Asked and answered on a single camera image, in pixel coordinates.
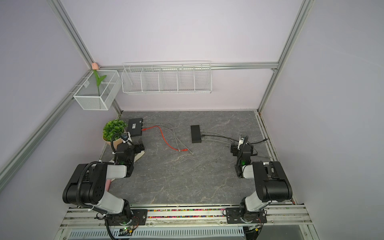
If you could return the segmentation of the large black network switch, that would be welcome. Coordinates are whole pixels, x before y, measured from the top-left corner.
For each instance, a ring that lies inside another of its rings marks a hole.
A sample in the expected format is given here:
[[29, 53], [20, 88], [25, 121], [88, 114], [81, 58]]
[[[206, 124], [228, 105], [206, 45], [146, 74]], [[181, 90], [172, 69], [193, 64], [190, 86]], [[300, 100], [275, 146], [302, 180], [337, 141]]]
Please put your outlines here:
[[142, 136], [143, 118], [129, 119], [127, 132], [131, 137]]

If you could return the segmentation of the small black network switch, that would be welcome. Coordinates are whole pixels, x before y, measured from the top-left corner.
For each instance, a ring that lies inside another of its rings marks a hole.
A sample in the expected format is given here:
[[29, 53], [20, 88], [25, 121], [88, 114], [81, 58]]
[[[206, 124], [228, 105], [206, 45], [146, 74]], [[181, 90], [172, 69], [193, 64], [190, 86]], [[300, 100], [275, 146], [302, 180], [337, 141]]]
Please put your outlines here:
[[191, 138], [193, 144], [202, 142], [201, 129], [199, 125], [191, 126]]

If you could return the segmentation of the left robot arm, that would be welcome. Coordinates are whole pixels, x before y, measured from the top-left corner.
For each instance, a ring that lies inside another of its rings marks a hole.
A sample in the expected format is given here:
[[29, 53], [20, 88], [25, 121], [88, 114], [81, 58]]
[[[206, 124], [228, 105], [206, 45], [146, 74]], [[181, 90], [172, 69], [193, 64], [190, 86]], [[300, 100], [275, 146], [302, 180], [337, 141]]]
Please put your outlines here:
[[134, 221], [134, 213], [128, 200], [118, 198], [106, 190], [112, 179], [132, 176], [135, 157], [144, 150], [142, 140], [133, 143], [128, 136], [116, 148], [112, 147], [114, 161], [79, 164], [63, 191], [63, 202], [93, 210], [103, 215], [112, 226], [127, 226]]

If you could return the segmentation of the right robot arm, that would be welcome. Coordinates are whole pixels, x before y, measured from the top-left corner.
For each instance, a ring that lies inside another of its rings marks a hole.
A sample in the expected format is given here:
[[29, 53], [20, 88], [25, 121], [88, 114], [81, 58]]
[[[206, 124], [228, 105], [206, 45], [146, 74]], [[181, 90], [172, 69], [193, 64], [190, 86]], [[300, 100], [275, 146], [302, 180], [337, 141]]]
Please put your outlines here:
[[240, 135], [239, 143], [231, 145], [231, 153], [237, 158], [236, 175], [240, 179], [252, 179], [255, 191], [242, 199], [237, 219], [244, 223], [264, 223], [265, 207], [272, 203], [291, 200], [293, 190], [280, 162], [253, 162], [254, 146], [247, 135]]

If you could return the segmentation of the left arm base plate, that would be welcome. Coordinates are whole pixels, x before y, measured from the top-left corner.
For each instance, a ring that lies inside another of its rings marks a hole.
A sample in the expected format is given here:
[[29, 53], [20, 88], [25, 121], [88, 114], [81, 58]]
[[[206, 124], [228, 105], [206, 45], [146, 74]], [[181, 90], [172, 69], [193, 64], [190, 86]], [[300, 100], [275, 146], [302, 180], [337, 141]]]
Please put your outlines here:
[[133, 209], [127, 215], [107, 215], [106, 221], [109, 226], [143, 226], [146, 224], [148, 209]]

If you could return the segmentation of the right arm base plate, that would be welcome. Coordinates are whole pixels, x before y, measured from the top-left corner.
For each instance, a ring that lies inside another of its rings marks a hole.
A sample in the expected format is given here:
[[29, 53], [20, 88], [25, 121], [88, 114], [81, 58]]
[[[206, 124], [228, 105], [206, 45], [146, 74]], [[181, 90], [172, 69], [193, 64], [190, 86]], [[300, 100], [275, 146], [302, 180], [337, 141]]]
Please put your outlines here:
[[248, 212], [240, 207], [225, 208], [222, 213], [228, 224], [265, 224], [266, 212]]

